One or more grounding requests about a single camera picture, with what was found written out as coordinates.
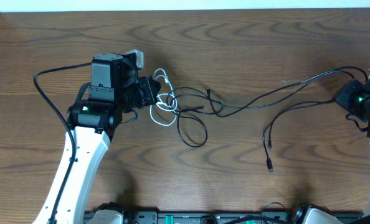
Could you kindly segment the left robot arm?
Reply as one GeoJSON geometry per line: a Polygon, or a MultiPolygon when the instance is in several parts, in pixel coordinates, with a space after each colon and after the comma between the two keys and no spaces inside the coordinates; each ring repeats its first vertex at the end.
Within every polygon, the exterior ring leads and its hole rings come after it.
{"type": "Polygon", "coordinates": [[[144,54],[93,56],[91,81],[83,84],[67,115],[57,116],[66,129],[64,152],[36,223],[82,223],[98,166],[125,113],[157,102],[160,82],[139,77],[144,54]]]}

